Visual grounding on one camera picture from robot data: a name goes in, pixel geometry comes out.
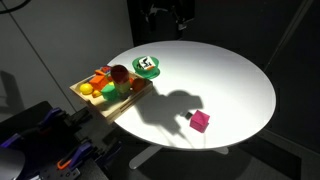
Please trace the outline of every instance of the pink cube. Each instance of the pink cube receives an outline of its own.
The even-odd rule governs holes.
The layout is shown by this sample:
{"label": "pink cube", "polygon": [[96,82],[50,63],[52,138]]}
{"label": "pink cube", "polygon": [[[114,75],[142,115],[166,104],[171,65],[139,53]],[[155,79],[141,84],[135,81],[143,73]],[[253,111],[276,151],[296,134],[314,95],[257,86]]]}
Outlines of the pink cube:
{"label": "pink cube", "polygon": [[209,115],[197,110],[191,117],[190,127],[203,133],[209,124],[209,118]]}

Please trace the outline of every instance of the tray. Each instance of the tray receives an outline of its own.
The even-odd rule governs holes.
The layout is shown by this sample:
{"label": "tray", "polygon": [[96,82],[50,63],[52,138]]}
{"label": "tray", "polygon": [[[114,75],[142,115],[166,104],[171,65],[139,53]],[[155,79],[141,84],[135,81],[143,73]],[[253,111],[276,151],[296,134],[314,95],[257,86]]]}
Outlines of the tray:
{"label": "tray", "polygon": [[[153,89],[152,81],[144,78],[146,80],[146,85],[139,92],[132,92],[132,94],[125,100],[118,99],[115,101],[106,101],[102,95],[97,98],[93,98],[91,94],[83,95],[80,92],[81,84],[87,82],[93,76],[94,75],[70,86],[70,89],[80,97],[80,99],[88,106],[89,110],[94,116],[100,116],[101,118],[106,119],[108,124],[112,124],[119,116],[121,116],[121,114],[123,114],[127,109],[129,109],[139,99]],[[129,71],[129,76],[131,78],[143,78],[142,76],[131,71]]]}

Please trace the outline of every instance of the black cable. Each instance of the black cable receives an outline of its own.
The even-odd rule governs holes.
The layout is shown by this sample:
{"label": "black cable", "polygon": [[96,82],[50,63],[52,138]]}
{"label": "black cable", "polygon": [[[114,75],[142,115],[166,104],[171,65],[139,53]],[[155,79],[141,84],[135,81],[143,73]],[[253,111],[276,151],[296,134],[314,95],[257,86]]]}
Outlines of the black cable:
{"label": "black cable", "polygon": [[0,11],[0,14],[6,14],[6,13],[11,13],[13,11],[16,11],[16,10],[19,10],[21,8],[23,8],[24,6],[26,6],[31,0],[25,0],[23,3],[19,4],[18,6],[16,7],[13,7],[13,8],[10,8],[10,9],[7,9],[4,10],[4,11]]}

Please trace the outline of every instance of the dark background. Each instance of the dark background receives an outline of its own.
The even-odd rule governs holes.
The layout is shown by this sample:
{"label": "dark background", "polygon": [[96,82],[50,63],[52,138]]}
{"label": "dark background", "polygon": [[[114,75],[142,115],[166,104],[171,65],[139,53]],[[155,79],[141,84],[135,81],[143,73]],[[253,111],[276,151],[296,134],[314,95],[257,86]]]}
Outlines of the dark background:
{"label": "dark background", "polygon": [[195,18],[183,31],[164,11],[156,14],[156,25],[150,28],[141,13],[144,1],[127,2],[135,46],[178,39],[204,42],[234,51],[264,70],[277,95],[266,129],[320,153],[319,1],[278,51],[299,6],[307,1],[195,0]]}

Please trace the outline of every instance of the white round table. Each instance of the white round table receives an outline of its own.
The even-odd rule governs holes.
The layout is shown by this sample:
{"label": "white round table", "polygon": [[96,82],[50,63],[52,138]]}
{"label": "white round table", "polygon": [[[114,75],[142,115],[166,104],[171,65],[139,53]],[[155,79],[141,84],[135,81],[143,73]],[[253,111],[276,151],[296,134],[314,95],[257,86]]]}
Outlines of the white round table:
{"label": "white round table", "polygon": [[[236,53],[198,42],[163,41],[130,49],[109,65],[134,71],[132,61],[141,56],[160,61],[160,75],[151,79],[155,92],[115,123],[157,147],[150,152],[227,147],[259,132],[273,115],[276,97],[270,80]],[[191,128],[185,117],[196,110],[210,115],[204,133]]]}

